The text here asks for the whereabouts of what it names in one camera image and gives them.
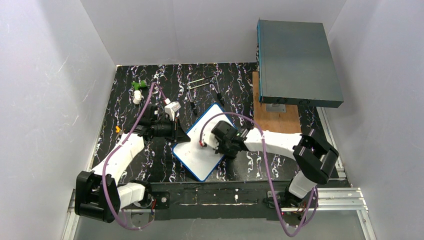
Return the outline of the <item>blue framed whiteboard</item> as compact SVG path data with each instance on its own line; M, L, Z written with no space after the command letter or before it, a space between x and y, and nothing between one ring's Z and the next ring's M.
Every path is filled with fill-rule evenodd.
M186 131L190 142L177 143L172 148L173 155L200 182L204 182L224 158L223 154L215 153L210 145L200 145L201 129L207 120L224 111L218 103L212 104Z

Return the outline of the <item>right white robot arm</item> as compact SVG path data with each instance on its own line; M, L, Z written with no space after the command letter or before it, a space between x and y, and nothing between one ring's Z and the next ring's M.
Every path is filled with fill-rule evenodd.
M300 171L280 194L280 206L298 205L316 185L325 185L339 158L339 152L314 129L307 134L260 131L256 127L236 129L220 120L212 130L202 133L200 142L229 159L241 151L270 152L294 159Z

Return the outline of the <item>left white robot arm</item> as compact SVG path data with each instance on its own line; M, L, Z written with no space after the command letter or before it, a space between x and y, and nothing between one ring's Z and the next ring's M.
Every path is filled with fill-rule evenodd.
M142 208L153 207L155 198L151 184L132 180L119 184L119 179L133 159L154 138L170 143L186 143L191 139L176 116L179 102L167 104L163 113L148 104L135 128L124 132L113 150L91 171L81 171L76 178L74 212L83 217L111 223L123 208L137 203Z

